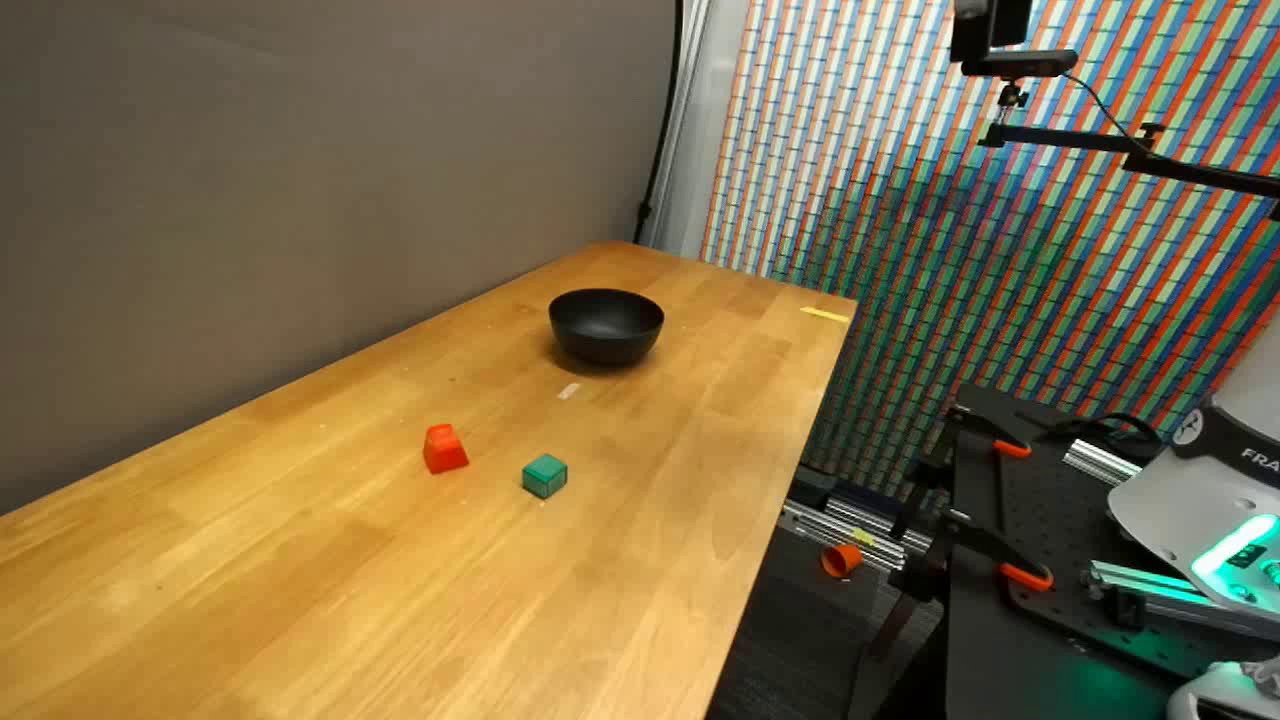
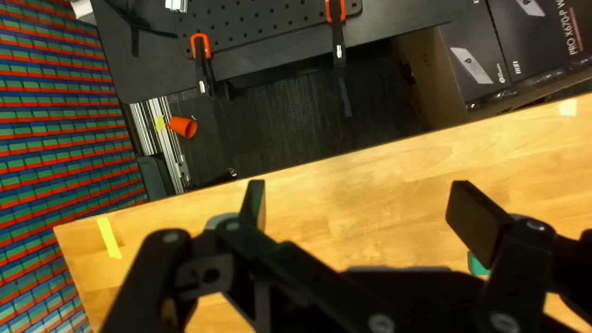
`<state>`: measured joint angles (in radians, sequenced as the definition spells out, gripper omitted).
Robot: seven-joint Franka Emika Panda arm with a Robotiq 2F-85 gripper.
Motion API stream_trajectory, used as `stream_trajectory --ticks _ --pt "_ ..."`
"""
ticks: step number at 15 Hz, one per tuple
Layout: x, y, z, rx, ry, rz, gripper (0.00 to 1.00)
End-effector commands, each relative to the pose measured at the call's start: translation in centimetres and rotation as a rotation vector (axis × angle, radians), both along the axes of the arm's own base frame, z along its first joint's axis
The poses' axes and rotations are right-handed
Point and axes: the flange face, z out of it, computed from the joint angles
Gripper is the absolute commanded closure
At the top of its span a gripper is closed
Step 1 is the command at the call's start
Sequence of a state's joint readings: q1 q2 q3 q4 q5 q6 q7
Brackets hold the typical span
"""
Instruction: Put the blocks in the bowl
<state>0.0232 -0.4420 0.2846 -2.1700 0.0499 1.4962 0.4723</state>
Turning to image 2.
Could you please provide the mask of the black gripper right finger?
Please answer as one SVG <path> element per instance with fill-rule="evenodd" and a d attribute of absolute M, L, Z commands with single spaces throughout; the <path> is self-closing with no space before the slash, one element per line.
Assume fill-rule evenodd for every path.
<path fill-rule="evenodd" d="M 491 268 L 515 218 L 474 183 L 461 180 L 452 183 L 446 222 L 482 265 Z"/>

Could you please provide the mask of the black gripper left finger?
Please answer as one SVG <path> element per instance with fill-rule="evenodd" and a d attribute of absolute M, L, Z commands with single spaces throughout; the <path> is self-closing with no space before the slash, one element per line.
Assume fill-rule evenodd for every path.
<path fill-rule="evenodd" d="M 247 187 L 243 205 L 239 211 L 239 220 L 248 222 L 258 229 L 265 228 L 265 217 L 267 217 L 267 207 L 265 207 L 265 181 L 263 180 L 252 180 Z"/>

